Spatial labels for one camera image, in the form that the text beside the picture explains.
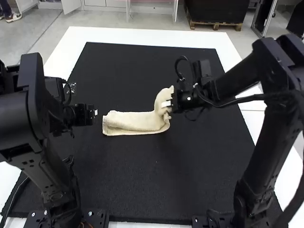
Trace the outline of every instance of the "white table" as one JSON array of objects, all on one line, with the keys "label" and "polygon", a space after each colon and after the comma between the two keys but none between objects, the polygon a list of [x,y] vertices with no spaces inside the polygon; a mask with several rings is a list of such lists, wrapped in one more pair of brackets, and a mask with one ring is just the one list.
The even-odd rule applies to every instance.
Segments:
[{"label": "white table", "polygon": [[[226,33],[69,27],[46,62],[44,66],[45,75],[57,76],[67,80],[86,42],[184,48],[215,48],[225,71],[228,71],[241,61],[241,57]],[[252,95],[260,92],[261,91],[256,86],[240,96]],[[240,104],[239,107],[252,139],[254,143],[256,143],[264,119],[265,104],[263,102],[250,102]],[[299,154],[292,148],[275,185],[275,193],[282,209],[285,209],[297,189],[302,175],[302,167],[302,160]],[[19,169],[11,167],[4,162],[0,163],[0,208],[4,206],[18,179],[19,173]],[[304,205],[302,205],[293,220],[289,223],[289,227],[303,227],[303,215]],[[24,223],[25,219],[11,218],[8,219],[6,228],[22,228]],[[110,222],[110,228],[114,227],[179,228],[190,226]]]}]

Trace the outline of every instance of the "gray floor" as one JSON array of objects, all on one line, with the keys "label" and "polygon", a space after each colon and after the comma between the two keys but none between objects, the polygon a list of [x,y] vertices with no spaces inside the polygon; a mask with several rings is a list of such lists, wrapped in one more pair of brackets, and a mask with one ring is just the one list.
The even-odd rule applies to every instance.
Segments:
[{"label": "gray floor", "polygon": [[6,65],[17,64],[20,56],[27,53],[61,10],[31,9],[24,18],[14,23],[0,21],[0,59]]},{"label": "gray floor", "polygon": [[[253,12],[247,13],[241,32],[226,26],[220,26],[218,30],[229,35],[242,58],[250,54],[251,44],[257,39],[250,28],[253,15]],[[125,18],[126,14],[122,12],[74,11],[64,15],[61,10],[32,9],[20,21],[11,24],[0,21],[0,59],[6,65],[12,65],[19,62],[21,54],[39,52],[46,62],[69,26],[190,30],[183,7],[179,8],[176,23],[168,15],[133,14],[129,23]],[[286,15],[277,13],[271,20],[267,36],[277,38],[288,33],[287,23]],[[213,30],[212,26],[201,26],[195,31]],[[301,156],[303,145],[304,141],[299,137],[295,146]]]}]

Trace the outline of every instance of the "metal frame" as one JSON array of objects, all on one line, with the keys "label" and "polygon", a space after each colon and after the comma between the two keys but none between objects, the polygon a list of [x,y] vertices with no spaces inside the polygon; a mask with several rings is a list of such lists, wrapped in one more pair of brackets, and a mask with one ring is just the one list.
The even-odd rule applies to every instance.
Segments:
[{"label": "metal frame", "polygon": [[274,0],[272,2],[272,5],[271,5],[271,8],[270,8],[270,11],[269,11],[269,14],[268,14],[268,17],[267,19],[265,20],[265,23],[264,23],[264,29],[263,29],[263,32],[260,32],[256,29],[256,21],[257,21],[257,16],[258,16],[258,13],[261,9],[261,5],[263,4],[264,0],[261,0],[258,4],[257,4],[257,7],[256,7],[256,12],[255,12],[255,15],[253,17],[253,21],[252,21],[252,24],[251,24],[251,29],[254,31],[254,33],[259,37],[259,38],[264,38],[266,36],[266,33],[267,33],[267,30],[269,28],[269,25],[270,25],[270,21],[271,21],[271,18],[273,16],[273,13],[276,9],[276,4],[277,4],[277,0]]}]

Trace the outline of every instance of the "white cabinet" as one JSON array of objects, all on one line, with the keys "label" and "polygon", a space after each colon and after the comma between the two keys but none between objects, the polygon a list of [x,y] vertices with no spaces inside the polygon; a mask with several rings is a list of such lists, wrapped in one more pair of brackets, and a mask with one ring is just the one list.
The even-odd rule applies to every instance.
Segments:
[{"label": "white cabinet", "polygon": [[61,0],[61,2],[47,2],[39,0],[16,0],[19,12],[23,13],[38,5],[40,9],[63,9],[68,14],[82,6],[81,0]]},{"label": "white cabinet", "polygon": [[105,6],[105,0],[85,0],[86,6]]},{"label": "white cabinet", "polygon": [[81,0],[61,0],[61,3],[64,14],[68,14],[82,6]]},{"label": "white cabinet", "polygon": [[155,13],[172,15],[176,21],[178,0],[166,1],[138,1],[138,0],[61,0],[61,2],[47,2],[39,0],[16,0],[21,13],[38,5],[40,9],[61,9],[64,14],[74,10],[101,10],[126,12],[129,20],[130,13]]},{"label": "white cabinet", "polygon": [[38,4],[38,0],[16,0],[19,12],[23,13]]},{"label": "white cabinet", "polygon": [[125,8],[125,0],[106,0],[106,6]]}]

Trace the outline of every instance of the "folded towel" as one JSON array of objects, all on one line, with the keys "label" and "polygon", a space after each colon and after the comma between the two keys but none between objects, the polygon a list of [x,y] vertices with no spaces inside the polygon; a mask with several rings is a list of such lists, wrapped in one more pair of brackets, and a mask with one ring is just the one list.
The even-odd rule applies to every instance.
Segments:
[{"label": "folded towel", "polygon": [[110,111],[103,116],[103,133],[105,135],[155,134],[170,127],[170,107],[162,103],[172,99],[174,87],[162,89],[156,96],[154,110],[151,112],[117,112]]}]

